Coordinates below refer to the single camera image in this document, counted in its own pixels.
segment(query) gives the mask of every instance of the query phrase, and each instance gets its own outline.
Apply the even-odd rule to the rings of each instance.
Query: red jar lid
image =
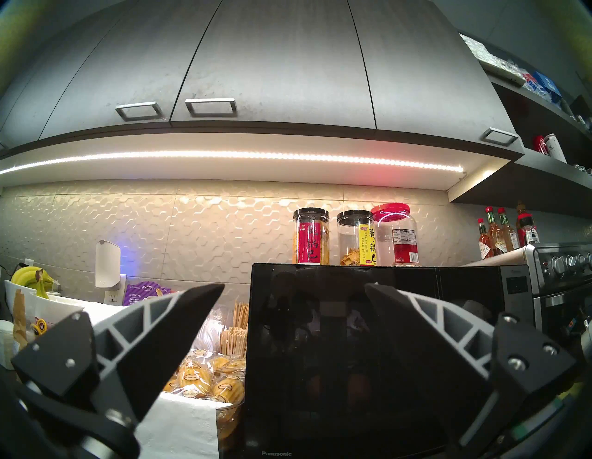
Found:
[[[406,215],[411,215],[411,209],[404,203],[380,204],[373,207],[370,212],[375,222],[395,222],[404,219]]]

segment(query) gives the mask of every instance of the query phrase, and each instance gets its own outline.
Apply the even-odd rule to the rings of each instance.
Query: yellow label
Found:
[[[361,224],[360,228],[360,266],[376,266],[376,240],[372,225]]]

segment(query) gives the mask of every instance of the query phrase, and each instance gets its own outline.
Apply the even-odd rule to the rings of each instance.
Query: purple package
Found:
[[[156,282],[140,282],[136,285],[128,285],[123,297],[123,306],[129,306],[148,297],[168,295],[170,288],[161,287]]]

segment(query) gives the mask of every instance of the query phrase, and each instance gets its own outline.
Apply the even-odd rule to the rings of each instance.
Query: black microwave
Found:
[[[245,457],[422,457],[443,449],[445,434],[389,349],[389,325],[366,283],[454,302],[489,321],[502,310],[532,315],[526,267],[253,264]]]

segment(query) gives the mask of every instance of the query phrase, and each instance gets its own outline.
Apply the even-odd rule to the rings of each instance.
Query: stove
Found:
[[[465,266],[526,265],[534,325],[563,345],[579,337],[592,315],[592,243],[527,245]]]

